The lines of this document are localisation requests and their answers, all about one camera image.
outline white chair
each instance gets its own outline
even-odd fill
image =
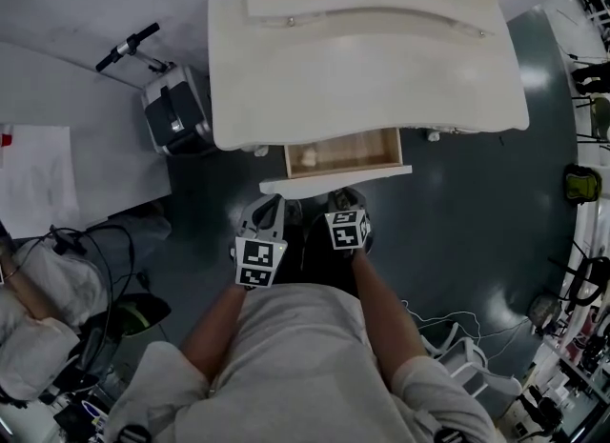
[[[445,340],[440,349],[435,349],[436,352],[441,352],[437,354],[436,359],[445,366],[452,378],[455,378],[458,384],[464,386],[477,374],[481,374],[483,383],[472,393],[473,397],[477,397],[488,387],[500,393],[519,396],[522,392],[519,381],[515,377],[505,377],[489,372],[487,370],[487,357],[483,350],[475,345],[472,338],[461,338],[451,348],[447,349],[445,347],[453,340],[457,330],[456,326],[454,325],[452,334]],[[425,341],[425,344],[427,347],[430,346],[427,341]]]

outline open drawer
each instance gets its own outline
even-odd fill
[[[365,131],[303,145],[286,145],[288,179],[260,183],[265,194],[304,199],[367,180],[411,173],[402,164],[398,129]]]

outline gray floor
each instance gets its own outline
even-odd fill
[[[413,174],[357,187],[376,228],[371,258],[398,295],[422,317],[475,312],[483,333],[517,324],[545,286],[559,289],[562,273],[547,257],[567,261],[576,221],[562,198],[562,171],[576,161],[577,148],[558,47],[541,11],[514,20],[510,30],[521,68],[548,77],[526,88],[529,129],[443,135],[437,143],[421,131],[403,131],[404,162]],[[179,342],[232,280],[228,245],[236,222],[259,196],[258,182],[284,174],[283,154],[275,148],[264,158],[235,151],[173,159],[170,171],[173,195],[164,205],[173,234],[150,274],[152,291],[173,307],[165,331]],[[476,332],[472,318],[458,320]],[[158,336],[125,343],[126,366]],[[491,356],[510,337],[483,339],[481,347]],[[523,376],[538,345],[528,329],[519,330],[491,369]],[[492,414],[503,407],[489,394],[484,402]]]

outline paper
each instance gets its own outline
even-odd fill
[[[70,129],[14,126],[3,147],[0,219],[13,238],[40,236],[49,227],[80,228]]]

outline white t-shirt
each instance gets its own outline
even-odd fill
[[[22,263],[31,243],[15,255]],[[68,362],[78,344],[75,328],[106,309],[107,295],[98,270],[89,262],[57,255],[48,244],[36,246],[22,268],[57,306],[67,324],[37,321],[6,287],[0,287],[0,388],[13,399],[36,399]]]
[[[128,424],[168,443],[419,443],[443,427],[495,440],[485,410],[431,358],[405,363],[388,390],[359,301],[312,284],[248,293],[212,386],[176,347],[152,343],[112,409],[107,441]]]

